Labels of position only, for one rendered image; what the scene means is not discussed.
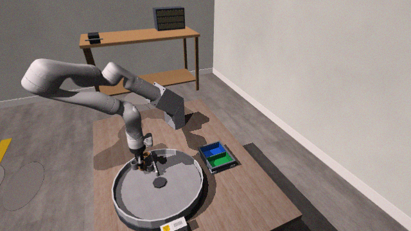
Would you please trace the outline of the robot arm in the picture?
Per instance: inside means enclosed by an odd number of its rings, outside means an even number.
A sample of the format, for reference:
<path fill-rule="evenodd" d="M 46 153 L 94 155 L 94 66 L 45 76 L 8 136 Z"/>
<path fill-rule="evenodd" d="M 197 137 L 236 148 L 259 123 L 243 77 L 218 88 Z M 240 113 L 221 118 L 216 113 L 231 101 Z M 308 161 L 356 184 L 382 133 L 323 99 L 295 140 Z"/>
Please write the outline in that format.
<path fill-rule="evenodd" d="M 75 105 L 93 108 L 100 112 L 120 115 L 125 122 L 129 148 L 136 150 L 153 146 L 152 134 L 143 136 L 141 114 L 131 103 L 96 91 L 72 92 L 59 89 L 66 78 L 80 87 L 116 86 L 123 79 L 123 87 L 146 99 L 155 101 L 160 88 L 132 74 L 114 62 L 109 62 L 101 72 L 94 65 L 70 64 L 48 59 L 36 59 L 24 75 L 21 84 L 30 93 Z M 121 106 L 120 106 L 121 102 Z"/>

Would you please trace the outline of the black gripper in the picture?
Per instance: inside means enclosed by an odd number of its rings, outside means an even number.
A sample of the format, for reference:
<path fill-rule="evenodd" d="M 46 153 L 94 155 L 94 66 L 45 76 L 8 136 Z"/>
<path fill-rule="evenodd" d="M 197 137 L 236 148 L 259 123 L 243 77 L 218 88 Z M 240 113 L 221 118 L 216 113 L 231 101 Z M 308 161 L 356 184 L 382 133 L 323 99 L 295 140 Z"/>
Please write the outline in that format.
<path fill-rule="evenodd" d="M 137 161 L 137 165 L 139 166 L 140 169 L 144 169 L 144 158 L 143 158 L 143 151 L 146 149 L 146 145 L 144 145 L 142 148 L 133 150 L 129 148 L 130 152 L 135 154 L 135 158 Z"/>

